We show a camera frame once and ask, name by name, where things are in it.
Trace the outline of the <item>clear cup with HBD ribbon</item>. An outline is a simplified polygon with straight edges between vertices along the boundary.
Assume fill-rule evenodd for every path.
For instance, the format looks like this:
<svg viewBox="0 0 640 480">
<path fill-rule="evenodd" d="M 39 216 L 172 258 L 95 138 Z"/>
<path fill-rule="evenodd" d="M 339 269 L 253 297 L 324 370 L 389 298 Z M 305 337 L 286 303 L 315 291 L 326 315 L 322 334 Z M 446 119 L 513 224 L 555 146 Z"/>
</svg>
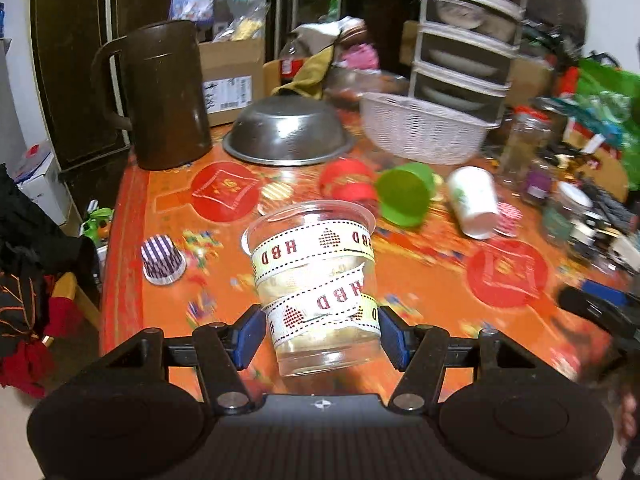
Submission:
<svg viewBox="0 0 640 480">
<path fill-rule="evenodd" d="M 381 351 L 374 214 L 344 200 L 286 206 L 254 221 L 241 246 L 283 377 L 339 370 Z"/>
</svg>

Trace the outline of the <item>white paper cup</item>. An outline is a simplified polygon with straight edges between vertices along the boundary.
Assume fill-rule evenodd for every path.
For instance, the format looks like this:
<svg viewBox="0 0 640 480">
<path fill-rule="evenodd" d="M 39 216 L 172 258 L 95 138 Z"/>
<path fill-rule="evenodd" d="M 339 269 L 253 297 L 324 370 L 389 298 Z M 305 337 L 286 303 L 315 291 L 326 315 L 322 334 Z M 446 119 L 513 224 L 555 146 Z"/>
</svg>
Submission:
<svg viewBox="0 0 640 480">
<path fill-rule="evenodd" d="M 498 224 L 494 177 L 483 168 L 464 166 L 446 181 L 447 195 L 462 233 L 473 240 L 488 240 Z"/>
</svg>

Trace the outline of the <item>red banded clear cup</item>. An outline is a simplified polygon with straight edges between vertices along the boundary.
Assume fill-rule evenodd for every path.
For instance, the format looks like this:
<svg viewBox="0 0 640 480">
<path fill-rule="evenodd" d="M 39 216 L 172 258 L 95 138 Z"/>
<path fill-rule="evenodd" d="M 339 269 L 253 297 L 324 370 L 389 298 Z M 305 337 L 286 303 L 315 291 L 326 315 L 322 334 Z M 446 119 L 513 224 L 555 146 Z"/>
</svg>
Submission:
<svg viewBox="0 0 640 480">
<path fill-rule="evenodd" d="M 340 158 L 327 164 L 319 177 L 319 192 L 326 200 L 344 200 L 378 213 L 376 173 L 364 162 Z"/>
</svg>

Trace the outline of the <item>purple striped cupcake liner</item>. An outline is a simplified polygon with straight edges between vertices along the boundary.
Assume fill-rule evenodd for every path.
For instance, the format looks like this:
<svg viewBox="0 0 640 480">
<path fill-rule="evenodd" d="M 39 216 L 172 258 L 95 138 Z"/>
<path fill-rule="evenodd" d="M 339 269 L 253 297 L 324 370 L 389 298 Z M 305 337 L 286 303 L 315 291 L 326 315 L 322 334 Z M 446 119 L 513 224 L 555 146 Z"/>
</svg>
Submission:
<svg viewBox="0 0 640 480">
<path fill-rule="evenodd" d="M 153 285 L 171 285 L 186 272 L 186 258 L 168 235 L 147 238 L 140 252 L 143 275 Z"/>
</svg>

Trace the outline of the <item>small jar with white lid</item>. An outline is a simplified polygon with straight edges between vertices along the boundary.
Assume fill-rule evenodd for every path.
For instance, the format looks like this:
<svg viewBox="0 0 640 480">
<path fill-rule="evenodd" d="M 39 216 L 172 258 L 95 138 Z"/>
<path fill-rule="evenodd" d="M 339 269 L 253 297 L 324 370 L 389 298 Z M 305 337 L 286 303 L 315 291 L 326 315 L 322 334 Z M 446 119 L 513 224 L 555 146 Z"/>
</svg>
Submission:
<svg viewBox="0 0 640 480">
<path fill-rule="evenodd" d="M 542 235 L 552 245 L 564 245 L 570 239 L 574 223 L 591 208 L 592 201 L 580 188 L 559 182 L 542 210 Z"/>
</svg>

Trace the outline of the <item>red dotted cupcake liner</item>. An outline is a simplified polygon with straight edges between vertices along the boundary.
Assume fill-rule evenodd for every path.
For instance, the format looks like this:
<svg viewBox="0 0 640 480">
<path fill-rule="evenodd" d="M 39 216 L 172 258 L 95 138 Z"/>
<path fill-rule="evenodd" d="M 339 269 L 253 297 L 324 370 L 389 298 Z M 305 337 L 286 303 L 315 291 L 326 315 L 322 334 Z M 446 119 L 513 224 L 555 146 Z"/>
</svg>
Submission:
<svg viewBox="0 0 640 480">
<path fill-rule="evenodd" d="M 495 232 L 505 237 L 516 237 L 523 219 L 522 212 L 509 203 L 498 203 L 498 221 Z"/>
</svg>

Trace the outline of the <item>orange dotted cupcake liner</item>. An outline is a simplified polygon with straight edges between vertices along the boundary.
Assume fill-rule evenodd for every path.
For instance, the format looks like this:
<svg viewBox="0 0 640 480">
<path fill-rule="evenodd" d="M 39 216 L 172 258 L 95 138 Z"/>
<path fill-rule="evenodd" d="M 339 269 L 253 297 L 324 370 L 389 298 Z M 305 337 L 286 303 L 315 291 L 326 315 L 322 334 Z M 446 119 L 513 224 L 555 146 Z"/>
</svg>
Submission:
<svg viewBox="0 0 640 480">
<path fill-rule="evenodd" d="M 293 203 L 294 188 L 291 185 L 272 181 L 265 184 L 260 192 L 260 200 L 257 205 L 258 214 L 265 216 Z"/>
</svg>

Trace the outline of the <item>glass jar with red lid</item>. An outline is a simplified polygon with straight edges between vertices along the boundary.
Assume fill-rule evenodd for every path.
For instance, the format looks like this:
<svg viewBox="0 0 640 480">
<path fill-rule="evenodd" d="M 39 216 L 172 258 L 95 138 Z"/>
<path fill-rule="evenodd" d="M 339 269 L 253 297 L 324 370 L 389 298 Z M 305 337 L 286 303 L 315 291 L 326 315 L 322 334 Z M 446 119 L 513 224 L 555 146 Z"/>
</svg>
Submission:
<svg viewBox="0 0 640 480">
<path fill-rule="evenodd" d="M 540 110 L 530 106 L 518 106 L 514 110 L 498 167 L 498 178 L 503 186 L 513 192 L 520 188 L 536 151 L 547 142 L 550 133 L 551 120 Z"/>
</svg>

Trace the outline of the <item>black clothing pile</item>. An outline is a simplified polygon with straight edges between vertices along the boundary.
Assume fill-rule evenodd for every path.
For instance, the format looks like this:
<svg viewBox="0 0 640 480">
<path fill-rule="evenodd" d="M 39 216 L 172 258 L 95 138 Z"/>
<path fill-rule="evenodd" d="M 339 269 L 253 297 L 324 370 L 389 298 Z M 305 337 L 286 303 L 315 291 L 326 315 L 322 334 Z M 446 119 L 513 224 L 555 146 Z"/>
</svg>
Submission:
<svg viewBox="0 0 640 480">
<path fill-rule="evenodd" d="M 55 299 L 55 283 L 76 278 L 87 296 L 96 286 L 99 258 L 85 236 L 65 234 L 32 202 L 1 167 L 1 385 L 36 399 L 44 397 L 43 378 L 54 367 L 43 339 L 65 338 L 84 316 L 75 300 Z"/>
</svg>

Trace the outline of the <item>white plastic basket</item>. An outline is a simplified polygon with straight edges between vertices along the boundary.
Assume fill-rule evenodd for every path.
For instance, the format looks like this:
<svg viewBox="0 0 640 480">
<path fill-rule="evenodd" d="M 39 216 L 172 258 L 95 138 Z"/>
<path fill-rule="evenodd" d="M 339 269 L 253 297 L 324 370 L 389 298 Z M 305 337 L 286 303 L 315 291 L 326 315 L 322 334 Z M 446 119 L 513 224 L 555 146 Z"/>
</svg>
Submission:
<svg viewBox="0 0 640 480">
<path fill-rule="evenodd" d="M 360 98 L 363 133 L 390 154 L 429 165 L 459 165 L 476 155 L 486 122 L 410 96 L 366 92 Z"/>
</svg>

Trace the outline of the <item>inverted steel bowl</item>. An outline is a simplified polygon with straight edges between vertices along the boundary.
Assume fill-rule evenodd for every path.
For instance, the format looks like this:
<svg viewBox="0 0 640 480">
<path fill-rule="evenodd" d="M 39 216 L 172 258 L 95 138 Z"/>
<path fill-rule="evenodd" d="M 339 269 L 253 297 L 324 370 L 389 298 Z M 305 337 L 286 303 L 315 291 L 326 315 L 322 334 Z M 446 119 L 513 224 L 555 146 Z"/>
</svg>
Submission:
<svg viewBox="0 0 640 480">
<path fill-rule="evenodd" d="M 232 157 L 271 167 L 322 164 L 350 152 L 354 144 L 333 106 L 295 93 L 245 107 L 222 140 Z"/>
</svg>

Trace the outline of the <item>dark brown plastic pitcher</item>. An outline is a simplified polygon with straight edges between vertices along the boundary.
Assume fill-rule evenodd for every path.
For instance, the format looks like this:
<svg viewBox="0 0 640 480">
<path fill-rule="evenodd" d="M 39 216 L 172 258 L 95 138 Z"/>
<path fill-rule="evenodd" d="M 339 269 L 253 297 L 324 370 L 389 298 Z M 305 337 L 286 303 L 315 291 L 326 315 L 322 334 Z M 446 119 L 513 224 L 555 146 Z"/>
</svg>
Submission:
<svg viewBox="0 0 640 480">
<path fill-rule="evenodd" d="M 106 102 L 103 66 L 113 56 L 119 58 L 126 116 Z M 140 168 L 177 168 L 212 149 L 193 22 L 146 25 L 104 44 L 93 58 L 91 81 L 106 120 L 132 134 Z"/>
</svg>

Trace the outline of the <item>cardboard box with label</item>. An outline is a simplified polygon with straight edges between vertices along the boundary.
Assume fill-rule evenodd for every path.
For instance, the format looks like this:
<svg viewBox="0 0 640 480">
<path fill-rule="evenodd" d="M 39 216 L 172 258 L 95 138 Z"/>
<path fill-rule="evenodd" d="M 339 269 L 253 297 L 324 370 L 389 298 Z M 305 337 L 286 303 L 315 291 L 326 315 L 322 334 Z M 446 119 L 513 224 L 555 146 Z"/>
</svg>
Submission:
<svg viewBox="0 0 640 480">
<path fill-rule="evenodd" d="M 208 123 L 231 124 L 265 96 L 264 40 L 202 42 L 198 47 Z"/>
</svg>

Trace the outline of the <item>red plastic bottle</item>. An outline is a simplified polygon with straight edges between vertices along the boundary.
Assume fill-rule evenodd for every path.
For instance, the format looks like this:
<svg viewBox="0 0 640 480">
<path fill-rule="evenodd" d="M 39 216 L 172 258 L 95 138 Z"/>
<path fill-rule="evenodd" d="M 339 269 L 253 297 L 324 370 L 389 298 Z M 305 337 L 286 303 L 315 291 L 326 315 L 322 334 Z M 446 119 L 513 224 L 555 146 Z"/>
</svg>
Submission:
<svg viewBox="0 0 640 480">
<path fill-rule="evenodd" d="M 280 79 L 282 84 L 293 80 L 308 58 L 308 48 L 297 38 L 284 45 L 279 54 Z"/>
</svg>

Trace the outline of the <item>stacked dish storage rack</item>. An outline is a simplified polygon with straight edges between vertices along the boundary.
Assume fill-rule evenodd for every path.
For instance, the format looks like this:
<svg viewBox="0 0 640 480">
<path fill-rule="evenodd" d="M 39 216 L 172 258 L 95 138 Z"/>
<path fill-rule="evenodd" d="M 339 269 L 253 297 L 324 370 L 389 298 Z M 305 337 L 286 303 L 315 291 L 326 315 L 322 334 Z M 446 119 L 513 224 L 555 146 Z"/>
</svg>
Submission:
<svg viewBox="0 0 640 480">
<path fill-rule="evenodd" d="M 421 0 L 409 96 L 502 121 L 527 0 Z"/>
</svg>

